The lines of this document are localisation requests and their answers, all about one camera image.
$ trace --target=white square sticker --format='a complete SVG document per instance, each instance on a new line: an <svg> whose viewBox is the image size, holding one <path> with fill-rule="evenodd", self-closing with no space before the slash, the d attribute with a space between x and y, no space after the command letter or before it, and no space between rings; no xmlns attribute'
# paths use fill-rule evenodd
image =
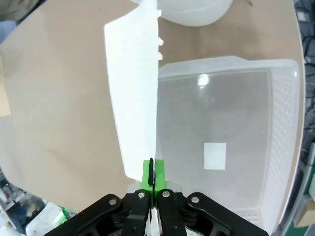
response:
<svg viewBox="0 0 315 236"><path fill-rule="evenodd" d="M225 170L226 143L204 143L204 169Z"/></svg>

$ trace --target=white plastic basket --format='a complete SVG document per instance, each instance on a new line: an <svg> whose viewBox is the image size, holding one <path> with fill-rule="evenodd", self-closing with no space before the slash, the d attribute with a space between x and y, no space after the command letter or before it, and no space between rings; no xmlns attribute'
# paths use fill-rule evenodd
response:
<svg viewBox="0 0 315 236"><path fill-rule="evenodd" d="M282 214L296 142L293 60L223 57L159 70L157 159L183 193L203 192L271 233ZM226 144L224 170L205 170L204 143Z"/></svg>

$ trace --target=screw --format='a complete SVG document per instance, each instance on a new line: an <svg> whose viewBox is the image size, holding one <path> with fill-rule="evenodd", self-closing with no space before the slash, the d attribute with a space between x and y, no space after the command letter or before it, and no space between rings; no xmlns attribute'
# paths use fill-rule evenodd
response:
<svg viewBox="0 0 315 236"><path fill-rule="evenodd" d="M169 197L169 192L168 191L164 191L162 193L162 196L165 197L165 198Z"/></svg>
<svg viewBox="0 0 315 236"><path fill-rule="evenodd" d="M144 196L145 196L145 194L144 194L143 192L141 192L141 193L138 194L138 197L139 197L139 198L144 198Z"/></svg>
<svg viewBox="0 0 315 236"><path fill-rule="evenodd" d="M115 198L113 198L113 199L111 199L110 201L109 201L109 204L110 205L115 205L117 203L117 200L115 199Z"/></svg>
<svg viewBox="0 0 315 236"><path fill-rule="evenodd" d="M191 201L192 201L193 203L198 203L198 202L199 202L199 198L193 197L193 198L191 199Z"/></svg>

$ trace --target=beige table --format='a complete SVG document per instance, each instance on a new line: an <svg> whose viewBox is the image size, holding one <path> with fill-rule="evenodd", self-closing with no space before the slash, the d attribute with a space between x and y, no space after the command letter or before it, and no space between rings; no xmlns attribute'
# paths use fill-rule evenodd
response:
<svg viewBox="0 0 315 236"><path fill-rule="evenodd" d="M8 98L0 103L0 165L12 183L75 211L108 193L124 195L132 180L124 176L113 120L103 26L134 7L129 0L49 0L0 46L1 101ZM290 0L234 0L212 25L160 19L159 30L163 64L229 55L295 59L303 94ZM302 115L299 123L301 130ZM295 155L297 162L299 144Z"/></svg>

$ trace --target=metal bolt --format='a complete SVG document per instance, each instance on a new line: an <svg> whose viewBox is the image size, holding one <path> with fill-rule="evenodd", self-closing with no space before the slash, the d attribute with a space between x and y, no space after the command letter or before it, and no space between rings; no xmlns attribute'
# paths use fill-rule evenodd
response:
<svg viewBox="0 0 315 236"><path fill-rule="evenodd" d="M141 193L138 194L138 197L139 197L139 198L144 198L144 196L145 196L145 194L144 194L143 192L141 192Z"/></svg>
<svg viewBox="0 0 315 236"><path fill-rule="evenodd" d="M117 200L115 199L115 198L113 198L113 199L111 199L110 201L109 201L109 204L110 205L115 205L117 203Z"/></svg>
<svg viewBox="0 0 315 236"><path fill-rule="evenodd" d="M198 203L198 202L199 202L199 198L193 197L193 198L191 199L191 201L192 201L193 203Z"/></svg>
<svg viewBox="0 0 315 236"><path fill-rule="evenodd" d="M168 191L164 191L162 193L162 196L165 197L165 198L169 197L169 192Z"/></svg>

